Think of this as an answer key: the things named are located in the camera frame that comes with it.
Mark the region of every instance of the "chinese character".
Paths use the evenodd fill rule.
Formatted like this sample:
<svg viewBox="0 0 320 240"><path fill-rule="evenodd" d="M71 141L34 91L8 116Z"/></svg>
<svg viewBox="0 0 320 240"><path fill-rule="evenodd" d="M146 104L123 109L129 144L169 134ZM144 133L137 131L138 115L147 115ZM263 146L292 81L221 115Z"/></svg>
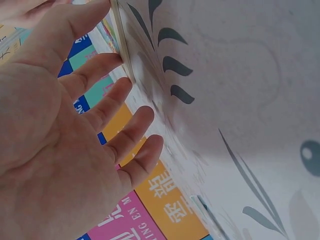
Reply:
<svg viewBox="0 0 320 240"><path fill-rule="evenodd" d="M124 216L119 213L121 213L121 207L119 206L119 204L117 204L116 210L113 211L113 213L111 213L111 215L107 216L103 222L99 223L98 227L101 227L107 223L110 223L115 219L123 218Z"/></svg>
<svg viewBox="0 0 320 240"><path fill-rule="evenodd" d="M149 180L150 191L154 191L154 196L161 198L162 195L167 195L168 192L176 188L176 185L167 171Z"/></svg>
<svg viewBox="0 0 320 240"><path fill-rule="evenodd" d="M74 43L80 44L82 42L82 40L86 40L87 37L88 37L88 35L86 34L86 35L80 37L79 39L75 40Z"/></svg>
<svg viewBox="0 0 320 240"><path fill-rule="evenodd" d="M2 53L2 54L1 54L0 59L2 59L2 60L3 60L3 59L4 59L4 57L5 57L5 55L10 54L10 52L9 52L9 48L10 48L10 47L8 47L8 48L6 49L5 53Z"/></svg>
<svg viewBox="0 0 320 240"><path fill-rule="evenodd" d="M133 227L131 228L131 231L132 233L126 231L114 238L111 238L110 240L141 240L137 231Z"/></svg>
<svg viewBox="0 0 320 240"><path fill-rule="evenodd" d="M186 210L179 201L173 204L167 203L163 209L173 223L179 223L187 215Z"/></svg>

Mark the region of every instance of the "teal square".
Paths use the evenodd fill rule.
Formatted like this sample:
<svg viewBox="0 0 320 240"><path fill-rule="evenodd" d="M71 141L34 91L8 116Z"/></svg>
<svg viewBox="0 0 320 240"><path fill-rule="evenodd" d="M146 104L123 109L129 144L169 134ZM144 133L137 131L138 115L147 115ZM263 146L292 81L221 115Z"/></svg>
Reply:
<svg viewBox="0 0 320 240"><path fill-rule="evenodd" d="M106 76L94 84L92 88L84 94L89 107L93 108L104 97L104 95L106 95L113 84L114 82L110 76Z"/></svg>
<svg viewBox="0 0 320 240"><path fill-rule="evenodd" d="M77 53L73 57L69 58L69 62L71 64L71 67L73 70L76 70L80 68L83 64L86 63L90 58L92 58L94 55L96 55L97 52L93 45L88 46L81 52Z"/></svg>

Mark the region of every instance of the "pink label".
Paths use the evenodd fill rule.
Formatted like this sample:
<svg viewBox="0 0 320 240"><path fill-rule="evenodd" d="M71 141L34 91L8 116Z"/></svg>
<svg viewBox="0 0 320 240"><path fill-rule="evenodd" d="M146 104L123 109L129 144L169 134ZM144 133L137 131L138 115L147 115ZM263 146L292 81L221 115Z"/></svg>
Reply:
<svg viewBox="0 0 320 240"><path fill-rule="evenodd" d="M132 191L88 232L91 240L165 240L137 194Z"/></svg>

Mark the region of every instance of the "leaf pattern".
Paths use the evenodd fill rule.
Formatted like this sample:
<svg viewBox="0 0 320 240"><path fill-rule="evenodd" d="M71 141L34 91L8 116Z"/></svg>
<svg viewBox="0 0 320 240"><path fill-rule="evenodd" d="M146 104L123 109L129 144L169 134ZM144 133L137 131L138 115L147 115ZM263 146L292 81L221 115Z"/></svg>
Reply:
<svg viewBox="0 0 320 240"><path fill-rule="evenodd" d="M283 235L283 233L280 232L280 230L272 222L270 222L264 215L262 215L260 212L258 212L254 208L250 206L245 206L242 212L245 215L248 215L249 217L254 219L257 223L261 224L265 228L276 231Z"/></svg>
<svg viewBox="0 0 320 240"><path fill-rule="evenodd" d="M319 239L319 222L301 190L297 191L290 200L289 216L295 240Z"/></svg>
<svg viewBox="0 0 320 240"><path fill-rule="evenodd" d="M149 0L149 17L152 31L154 30L154 12L161 3L162 0Z"/></svg>
<svg viewBox="0 0 320 240"><path fill-rule="evenodd" d="M195 100L194 97L190 96L185 90L183 90L178 85L172 85L170 88L171 96L176 96L185 104L192 104Z"/></svg>
<svg viewBox="0 0 320 240"><path fill-rule="evenodd" d="M166 72L167 70L174 71L175 73L181 76L189 76L193 70L183 65L178 60L174 59L171 56L165 56L162 61L162 68L163 71Z"/></svg>
<svg viewBox="0 0 320 240"><path fill-rule="evenodd" d="M254 195L258 198L258 200L261 202L261 204L264 206L264 208L268 211L268 213L270 214L270 216L272 217L272 219L275 221L275 223L277 224L277 226L280 228L280 230L274 226L274 224L272 222L270 222L265 216L263 216L268 222L270 222L276 229L277 232L281 233L283 236L285 236L286 238L288 238L288 235L286 233L286 230L283 226L283 223L280 219L280 216L274 206L274 204L272 203L271 199L269 198L268 194L266 193L265 189L263 188L263 186L260 184L260 182L258 181L257 177L254 175L254 173L251 171L251 169L249 168L249 166L245 163L245 161L241 158L243 164L245 165L247 171L249 172L249 174L251 175L251 177L253 178L253 181L255 182L255 184L258 186L258 189L260 190L260 192L262 193L263 196L261 196L261 194L258 192L258 190L256 189L256 187L254 186L254 184L252 183L252 181L250 180L250 178L248 177L247 173L245 172L244 168L241 166L239 160L236 158L235 154L233 153L233 151L231 150L231 148L229 147L229 144L227 143L225 137L223 136L222 132L220 131L220 135L222 137L222 140L227 148L227 151L229 152L231 159L233 160L236 168L238 169L238 171L240 172L241 176L243 177L243 179L245 180L246 184L249 186L249 188L251 189L251 191L254 193Z"/></svg>
<svg viewBox="0 0 320 240"><path fill-rule="evenodd" d="M182 43L188 45L186 40L184 40L184 38L176 30L174 30L174 29L172 29L170 27L164 27L159 31L159 34L158 34L158 47L159 47L160 42L163 39L174 39L174 40L177 40L179 42L182 42Z"/></svg>
<svg viewBox="0 0 320 240"><path fill-rule="evenodd" d="M154 28L153 28L154 27L154 12L161 5L162 2L163 2L163 0L148 0L149 18L150 18L150 23L151 23L151 33L153 33L153 31L154 31ZM140 24L142 30L144 31L144 34L147 36L147 38L153 48L153 51L156 51L155 47L154 47L154 43L152 41L152 38L149 34L149 31L147 29L147 26L146 26L142 16L140 15L140 13L138 12L138 10L135 7L133 7L130 4L128 4L128 6L129 6L130 10L132 11L133 15L135 16L136 20L138 21L138 23ZM144 47L144 44L142 44L141 39L136 34L136 32L133 30L133 28L130 27L129 24L127 24L127 30L129 32L129 34L140 45L141 49L144 49L145 47ZM174 30L170 27L164 27L159 31L158 43L157 43L158 47L159 47L160 42L164 39L174 39L176 41L179 41L181 43L188 45L186 40L176 30ZM156 73L158 73L158 71L156 69L156 67L158 67L158 65L152 64L152 58L150 56L148 56L148 53L146 53L146 54L147 54L147 56L145 54L143 54L142 52L140 52L140 53L138 53L138 57L141 59L141 61L143 62L145 67L148 69L148 71L150 72L152 77L158 82L158 84L162 88L162 85L160 83L160 79L157 78L157 74L156 74ZM162 70L163 70L163 72L166 72L167 70L171 70L171 71L173 71L181 76L184 76L184 77L189 76L193 72L192 69L188 68L187 66L185 66L184 64L182 64L181 62L179 62L178 60L174 59L171 56L165 56L163 58ZM195 100L194 97L190 96L186 91L184 91L178 85L172 85L170 88L170 93L171 93L171 96L176 96L178 99L180 99L185 104L191 104Z"/></svg>
<svg viewBox="0 0 320 240"><path fill-rule="evenodd" d="M238 169L238 171L240 172L241 176L243 177L244 181L246 182L246 184L249 186L249 188L251 189L251 191L253 192L253 194L259 199L259 201L262 203L262 205L265 207L265 209L269 212L270 215L273 215L273 213L271 212L270 208L268 207L268 205L266 204L265 200L262 198L262 196L260 195L260 193L257 191L257 189L255 188L255 186L253 185L253 183L251 182L251 180L249 179L249 177L247 176L246 172L244 171L243 167L240 165L238 159L236 158L235 154L233 153L233 151L230 149L229 144L227 143L225 137L223 136L222 132L220 131L220 135L222 137L222 140L226 146L226 149L228 150L231 159L233 160L236 168Z"/></svg>
<svg viewBox="0 0 320 240"><path fill-rule="evenodd" d="M242 159L242 157L240 157L242 162L244 163L246 169L248 170L248 172L250 173L251 177L253 178L255 184L258 186L260 192L262 193L264 199L266 200L266 203L269 205L273 215L272 218L273 220L276 222L276 224L280 227L280 229L285 233L285 228L284 225L279 217L279 214L273 204L273 202L271 201L270 197L268 196L268 194L266 193L265 189L262 187L262 185L260 184L260 182L258 181L258 179L256 178L256 176L254 175L254 173L251 171L251 169L248 167L248 165L245 163L245 161Z"/></svg>
<svg viewBox="0 0 320 240"><path fill-rule="evenodd" d="M135 9L135 7L131 6L129 3L128 3L128 6L129 6L129 8L131 9L131 11L132 11L133 15L135 16L135 18L137 19L138 23L139 23L140 26L142 27L142 29L143 29L146 37L149 39L149 42L150 42L153 50L155 50L155 47L154 47L154 44L153 44L153 42L152 42L152 40L151 40L151 37L150 37L149 31L148 31L148 29L147 29L147 26L146 26L143 18L141 17L140 13L138 12L137 9Z"/></svg>

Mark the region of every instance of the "dark gray leaf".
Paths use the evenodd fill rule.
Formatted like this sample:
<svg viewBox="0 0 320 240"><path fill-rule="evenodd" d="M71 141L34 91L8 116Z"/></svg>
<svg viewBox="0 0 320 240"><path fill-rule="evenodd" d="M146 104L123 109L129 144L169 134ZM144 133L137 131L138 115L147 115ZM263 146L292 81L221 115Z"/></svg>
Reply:
<svg viewBox="0 0 320 240"><path fill-rule="evenodd" d="M266 203L269 205L273 215L272 218L273 220L276 222L276 224L278 225L278 227L284 232L286 233L286 230L284 228L284 225L280 219L280 216L273 204L273 202L271 201L270 197L268 196L268 194L266 193L265 189L262 187L262 185L260 184L259 180L257 179L257 177L254 175L254 173L251 171L251 169L248 167L248 165L245 163L245 161L242 159L242 157L240 157L241 160L243 161L246 169L248 170L248 172L250 173L251 177L253 178L255 184L258 186L258 188L260 189L264 199L266 200Z"/></svg>
<svg viewBox="0 0 320 240"><path fill-rule="evenodd" d="M280 232L280 230L272 222L270 222L265 216L263 216L260 212L258 212L254 208L250 206L245 206L242 210L242 213L244 213L245 215L248 215L249 217L254 219L257 223L261 224L265 228L276 231L283 235L283 233Z"/></svg>
<svg viewBox="0 0 320 240"><path fill-rule="evenodd" d="M186 67L181 62L179 62L171 56L165 56L163 58L162 67L164 72L166 72L167 70L171 70L185 77L189 76L193 72L192 69Z"/></svg>
<svg viewBox="0 0 320 240"><path fill-rule="evenodd" d="M137 9L135 9L130 4L128 4L128 6L131 9L131 11L132 11L133 15L135 16L135 18L137 19L138 23L140 24L141 28L143 29L146 37L149 39L149 42L151 43L151 46L152 46L153 50L155 50L155 47L154 47L154 44L153 44L153 42L151 40L151 37L150 37L149 31L147 29L147 26L146 26L143 18L141 17L140 13L138 12Z"/></svg>
<svg viewBox="0 0 320 240"><path fill-rule="evenodd" d="M194 97L190 96L185 90L183 90L178 85L172 85L170 88L171 96L176 96L185 104L192 104L195 100Z"/></svg>
<svg viewBox="0 0 320 240"><path fill-rule="evenodd" d="M258 192L258 190L256 189L256 187L254 186L254 184L251 182L250 178L247 176L245 170L243 169L243 167L241 166L241 164L239 163L239 160L236 158L234 152L231 150L231 148L229 147L229 144L227 143L225 137L223 136L221 130L219 129L220 135L222 137L222 140L226 146L226 149L228 150L231 159L233 160L236 168L238 169L238 171L240 172L241 176L243 177L244 181L246 182L246 184L249 186L249 188L251 189L251 191L254 193L254 195L259 199L259 201L261 202L261 204L264 206L264 208L268 211L268 213L273 217L273 213L270 210L269 206L267 205L267 203L265 202L265 200L262 198L262 196L260 195L260 193Z"/></svg>
<svg viewBox="0 0 320 240"><path fill-rule="evenodd" d="M174 30L170 27L164 27L159 31L158 46L163 39L175 39L177 41L180 41L180 42L188 45L186 40L184 40L184 38L176 30Z"/></svg>
<svg viewBox="0 0 320 240"><path fill-rule="evenodd" d="M149 17L152 31L154 30L154 12L161 3L162 0L149 0Z"/></svg>

